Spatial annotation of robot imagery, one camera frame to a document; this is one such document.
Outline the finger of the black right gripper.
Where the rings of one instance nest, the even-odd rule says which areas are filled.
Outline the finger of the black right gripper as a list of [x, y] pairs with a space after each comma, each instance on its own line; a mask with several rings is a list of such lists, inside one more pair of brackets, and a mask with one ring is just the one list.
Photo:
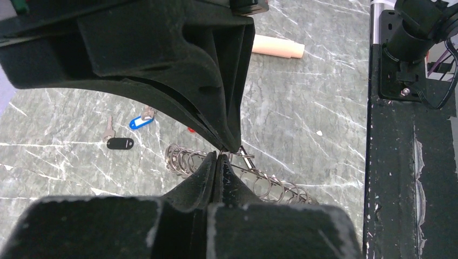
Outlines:
[[184, 27], [185, 40], [202, 55], [185, 92], [190, 114], [201, 124], [201, 136], [226, 151], [241, 144], [240, 107], [254, 34], [252, 18]]
[[32, 1], [1, 20], [14, 87], [79, 88], [150, 105], [224, 146], [220, 71], [183, 27], [191, 1]]

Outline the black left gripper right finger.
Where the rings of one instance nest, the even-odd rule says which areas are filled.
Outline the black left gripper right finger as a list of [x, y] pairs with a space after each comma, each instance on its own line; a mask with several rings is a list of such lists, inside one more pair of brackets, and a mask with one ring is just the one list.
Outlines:
[[207, 209], [207, 258], [361, 258], [339, 207], [220, 199]]

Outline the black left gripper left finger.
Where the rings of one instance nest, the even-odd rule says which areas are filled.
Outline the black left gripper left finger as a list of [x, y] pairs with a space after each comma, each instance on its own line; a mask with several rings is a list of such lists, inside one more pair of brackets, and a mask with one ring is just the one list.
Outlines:
[[163, 196], [48, 196], [19, 218], [1, 258], [215, 258], [217, 155]]

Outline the metal disc with keyrings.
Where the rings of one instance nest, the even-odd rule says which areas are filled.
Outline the metal disc with keyrings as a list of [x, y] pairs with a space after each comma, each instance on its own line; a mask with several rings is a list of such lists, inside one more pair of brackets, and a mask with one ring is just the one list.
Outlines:
[[[204, 151], [171, 144], [165, 150], [166, 167], [185, 179], [197, 171], [206, 156]], [[264, 202], [319, 204], [304, 187], [258, 169], [253, 163], [254, 155], [248, 154], [243, 146], [236, 153], [228, 153], [228, 158], [236, 176]]]

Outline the pink toy microphone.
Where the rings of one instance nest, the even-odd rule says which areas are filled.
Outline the pink toy microphone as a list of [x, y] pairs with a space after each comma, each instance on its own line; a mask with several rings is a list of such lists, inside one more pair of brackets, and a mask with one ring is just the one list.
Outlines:
[[292, 40], [255, 35], [252, 53], [265, 54], [282, 58], [300, 59], [304, 55], [305, 45]]

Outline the silver key on blue tag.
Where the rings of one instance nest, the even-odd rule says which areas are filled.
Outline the silver key on blue tag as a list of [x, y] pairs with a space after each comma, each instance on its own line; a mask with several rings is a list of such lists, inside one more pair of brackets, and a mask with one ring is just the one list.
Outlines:
[[142, 120], [153, 120], [155, 114], [156, 114], [156, 111], [154, 110], [154, 108], [146, 105], [144, 110], [142, 111], [141, 119]]

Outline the blue key tag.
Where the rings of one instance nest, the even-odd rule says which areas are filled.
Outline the blue key tag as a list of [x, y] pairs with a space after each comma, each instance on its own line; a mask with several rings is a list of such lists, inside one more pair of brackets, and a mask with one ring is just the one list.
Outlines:
[[132, 119], [129, 123], [129, 128], [132, 130], [137, 130], [140, 129], [143, 126], [146, 126], [150, 124], [151, 122], [154, 121], [154, 117], [149, 118], [149, 119], [142, 119], [142, 117], [137, 117], [135, 119]]

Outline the black key tag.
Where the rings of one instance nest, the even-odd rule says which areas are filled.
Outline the black key tag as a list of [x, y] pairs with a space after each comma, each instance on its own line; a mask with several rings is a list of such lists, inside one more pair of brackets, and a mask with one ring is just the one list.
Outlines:
[[130, 150], [134, 146], [134, 141], [131, 138], [110, 138], [106, 146], [112, 150]]

